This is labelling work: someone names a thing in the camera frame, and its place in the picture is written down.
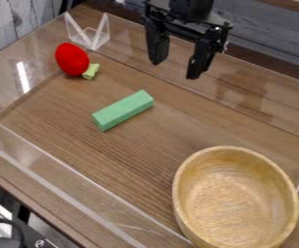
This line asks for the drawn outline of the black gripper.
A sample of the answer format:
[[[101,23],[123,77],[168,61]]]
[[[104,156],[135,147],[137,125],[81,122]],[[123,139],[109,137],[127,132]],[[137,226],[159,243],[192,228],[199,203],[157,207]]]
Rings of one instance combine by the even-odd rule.
[[[225,50],[232,22],[217,15],[213,0],[143,0],[148,57],[152,65],[168,56],[169,34],[193,42],[187,79],[209,68],[216,52]]]

